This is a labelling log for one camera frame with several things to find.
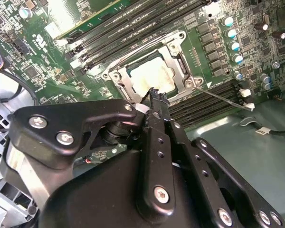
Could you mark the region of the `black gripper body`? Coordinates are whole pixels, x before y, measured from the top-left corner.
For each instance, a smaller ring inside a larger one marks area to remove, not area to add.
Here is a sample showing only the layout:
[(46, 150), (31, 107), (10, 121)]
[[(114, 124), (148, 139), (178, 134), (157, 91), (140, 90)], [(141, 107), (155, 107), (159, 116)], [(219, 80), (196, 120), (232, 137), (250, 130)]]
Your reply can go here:
[(41, 228), (151, 228), (135, 200), (138, 152), (123, 152), (59, 187), (39, 217)]

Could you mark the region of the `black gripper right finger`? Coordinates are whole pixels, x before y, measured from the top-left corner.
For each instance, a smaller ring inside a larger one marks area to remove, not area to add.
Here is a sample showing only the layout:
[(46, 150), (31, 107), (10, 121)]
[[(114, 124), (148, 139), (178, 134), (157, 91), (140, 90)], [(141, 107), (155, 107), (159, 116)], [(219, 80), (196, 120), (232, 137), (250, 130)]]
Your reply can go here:
[(187, 169), (199, 224), (203, 228), (285, 228), (285, 220), (206, 140), (190, 141), (171, 119), (166, 94), (158, 95), (172, 146)]

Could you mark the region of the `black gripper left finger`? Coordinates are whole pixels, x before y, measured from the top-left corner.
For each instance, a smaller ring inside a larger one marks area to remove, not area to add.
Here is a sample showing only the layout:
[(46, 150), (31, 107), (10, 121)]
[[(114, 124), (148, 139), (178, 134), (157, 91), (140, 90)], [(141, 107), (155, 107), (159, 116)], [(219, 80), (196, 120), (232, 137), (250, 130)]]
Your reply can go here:
[(123, 152), (138, 152), (136, 209), (146, 221), (166, 221), (175, 193), (158, 95), (151, 89), (144, 97), (146, 112), (122, 99), (21, 108), (12, 117), (6, 162), (42, 212), (59, 187)]

